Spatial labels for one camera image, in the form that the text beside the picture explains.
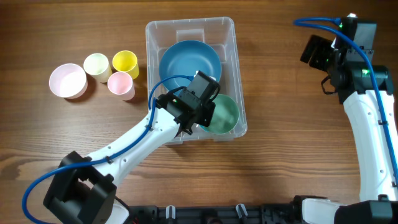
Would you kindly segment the yellow cup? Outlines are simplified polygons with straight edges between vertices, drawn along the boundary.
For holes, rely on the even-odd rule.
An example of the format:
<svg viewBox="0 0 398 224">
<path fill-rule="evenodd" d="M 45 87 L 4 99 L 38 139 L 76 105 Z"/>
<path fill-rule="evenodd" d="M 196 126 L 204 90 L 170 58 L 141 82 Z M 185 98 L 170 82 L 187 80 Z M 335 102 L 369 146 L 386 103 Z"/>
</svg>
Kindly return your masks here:
<svg viewBox="0 0 398 224">
<path fill-rule="evenodd" d="M 112 59 L 112 64 L 115 70 L 128 73 L 132 79 L 139 76 L 137 56 L 129 50 L 116 53 Z"/>
</svg>

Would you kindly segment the cream cup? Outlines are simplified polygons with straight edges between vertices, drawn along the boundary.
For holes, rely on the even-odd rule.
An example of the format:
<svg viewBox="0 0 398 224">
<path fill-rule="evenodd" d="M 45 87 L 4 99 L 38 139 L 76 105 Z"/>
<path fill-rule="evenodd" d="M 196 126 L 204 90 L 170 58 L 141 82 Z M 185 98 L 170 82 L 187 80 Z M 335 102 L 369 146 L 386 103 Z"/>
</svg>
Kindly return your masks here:
<svg viewBox="0 0 398 224">
<path fill-rule="evenodd" d="M 87 56 L 83 62 L 83 69 L 101 83 L 106 83 L 112 75 L 108 58 L 101 53 L 93 53 Z"/>
</svg>

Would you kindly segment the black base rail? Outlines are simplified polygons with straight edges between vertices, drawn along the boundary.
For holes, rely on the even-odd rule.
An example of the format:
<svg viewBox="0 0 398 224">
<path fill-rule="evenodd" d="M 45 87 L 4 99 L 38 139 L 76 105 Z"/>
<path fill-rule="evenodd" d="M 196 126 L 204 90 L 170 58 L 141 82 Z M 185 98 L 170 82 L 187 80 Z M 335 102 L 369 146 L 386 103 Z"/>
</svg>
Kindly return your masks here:
<svg viewBox="0 0 398 224">
<path fill-rule="evenodd" d="M 130 224 L 283 224 L 301 223 L 291 204 L 249 206 L 240 203 L 228 207 L 133 206 L 125 221 Z"/>
</svg>

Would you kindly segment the dark blue bowl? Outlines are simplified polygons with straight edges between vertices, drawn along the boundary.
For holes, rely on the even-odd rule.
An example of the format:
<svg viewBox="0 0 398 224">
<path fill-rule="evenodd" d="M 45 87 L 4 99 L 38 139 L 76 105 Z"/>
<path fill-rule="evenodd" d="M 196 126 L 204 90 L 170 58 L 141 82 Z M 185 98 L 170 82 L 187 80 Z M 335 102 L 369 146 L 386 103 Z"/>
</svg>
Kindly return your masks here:
<svg viewBox="0 0 398 224">
<path fill-rule="evenodd" d="M 161 80 L 176 75 L 193 77 L 203 72 L 217 82 L 221 80 L 221 60 L 208 44 L 198 40 L 184 40 L 168 48 L 160 60 Z"/>
</svg>

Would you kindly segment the mint green bowl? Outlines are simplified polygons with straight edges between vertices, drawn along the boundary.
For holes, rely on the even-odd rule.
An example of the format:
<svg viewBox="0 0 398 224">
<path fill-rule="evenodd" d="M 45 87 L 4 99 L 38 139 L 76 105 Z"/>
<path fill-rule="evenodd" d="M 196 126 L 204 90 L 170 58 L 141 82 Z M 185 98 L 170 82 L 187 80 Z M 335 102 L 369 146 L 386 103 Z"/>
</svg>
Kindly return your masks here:
<svg viewBox="0 0 398 224">
<path fill-rule="evenodd" d="M 238 123 L 238 106 L 230 96 L 223 94 L 219 94 L 213 102 L 216 107 L 210 125 L 208 127 L 200 127 L 209 133 L 226 134 L 233 130 Z"/>
</svg>

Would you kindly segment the pink cup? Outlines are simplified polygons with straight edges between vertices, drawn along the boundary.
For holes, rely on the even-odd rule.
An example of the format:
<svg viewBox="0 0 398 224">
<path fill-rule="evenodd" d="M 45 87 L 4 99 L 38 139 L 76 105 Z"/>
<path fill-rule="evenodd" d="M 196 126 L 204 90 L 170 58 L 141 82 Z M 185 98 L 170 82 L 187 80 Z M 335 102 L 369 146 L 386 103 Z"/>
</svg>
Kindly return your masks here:
<svg viewBox="0 0 398 224">
<path fill-rule="evenodd" d="M 107 82 L 108 89 L 124 101 L 133 99 L 135 88 L 132 77 L 126 72 L 113 73 Z"/>
</svg>

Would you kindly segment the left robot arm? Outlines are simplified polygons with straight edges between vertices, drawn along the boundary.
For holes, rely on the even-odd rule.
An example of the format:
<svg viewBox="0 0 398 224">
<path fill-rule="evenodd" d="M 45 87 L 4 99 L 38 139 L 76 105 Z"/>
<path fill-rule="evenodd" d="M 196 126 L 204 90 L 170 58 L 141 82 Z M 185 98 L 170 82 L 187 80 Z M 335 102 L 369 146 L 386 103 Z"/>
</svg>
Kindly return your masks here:
<svg viewBox="0 0 398 224">
<path fill-rule="evenodd" d="M 120 138 L 83 157 L 73 151 L 65 156 L 43 205 L 62 223 L 123 223 L 129 212 L 116 201 L 125 177 L 161 145 L 192 126 L 208 126 L 220 84 L 203 72 L 180 86 L 149 100 L 148 115 Z"/>
</svg>

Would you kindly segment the clear plastic storage container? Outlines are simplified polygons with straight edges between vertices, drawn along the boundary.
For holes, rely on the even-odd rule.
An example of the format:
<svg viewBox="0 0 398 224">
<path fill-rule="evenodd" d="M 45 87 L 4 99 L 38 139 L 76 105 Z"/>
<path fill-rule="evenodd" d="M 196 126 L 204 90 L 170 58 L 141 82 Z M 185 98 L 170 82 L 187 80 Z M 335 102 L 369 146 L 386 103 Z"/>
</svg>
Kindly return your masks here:
<svg viewBox="0 0 398 224">
<path fill-rule="evenodd" d="M 221 74 L 217 76 L 220 93 L 228 95 L 237 104 L 239 119 L 230 132 L 213 134 L 199 125 L 192 126 L 193 134 L 181 133 L 168 145 L 186 141 L 212 139 L 229 141 L 244 136 L 248 129 L 244 107 L 243 85 L 239 67 L 234 21 L 229 17 L 152 21 L 146 25 L 147 89 L 151 91 L 161 81 L 159 65 L 164 53 L 173 44 L 184 40 L 198 40 L 211 46 L 220 58 Z"/>
</svg>

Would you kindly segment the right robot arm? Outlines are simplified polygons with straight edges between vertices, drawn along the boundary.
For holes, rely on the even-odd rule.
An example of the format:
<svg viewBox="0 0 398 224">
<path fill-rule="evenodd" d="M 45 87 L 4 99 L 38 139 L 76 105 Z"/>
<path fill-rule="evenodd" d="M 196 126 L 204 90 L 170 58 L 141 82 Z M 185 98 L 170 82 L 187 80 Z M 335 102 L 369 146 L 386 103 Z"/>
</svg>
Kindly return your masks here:
<svg viewBox="0 0 398 224">
<path fill-rule="evenodd" d="M 301 61 L 327 72 L 344 106 L 354 134 L 360 168 L 358 203 L 343 205 L 326 198 L 296 197 L 306 223 L 397 223 L 397 173 L 386 136 L 397 149 L 392 79 L 387 67 L 375 65 L 376 92 L 364 60 L 347 47 L 312 35 Z"/>
</svg>

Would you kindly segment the pink bowl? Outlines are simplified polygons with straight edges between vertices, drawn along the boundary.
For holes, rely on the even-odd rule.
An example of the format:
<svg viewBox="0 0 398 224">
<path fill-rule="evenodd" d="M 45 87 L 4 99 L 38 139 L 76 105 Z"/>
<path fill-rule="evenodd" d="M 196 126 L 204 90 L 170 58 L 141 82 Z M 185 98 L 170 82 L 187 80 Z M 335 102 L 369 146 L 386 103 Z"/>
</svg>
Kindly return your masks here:
<svg viewBox="0 0 398 224">
<path fill-rule="evenodd" d="M 84 94 L 88 80 L 84 69 L 74 63 L 57 67 L 49 78 L 51 92 L 61 98 L 75 99 Z"/>
</svg>

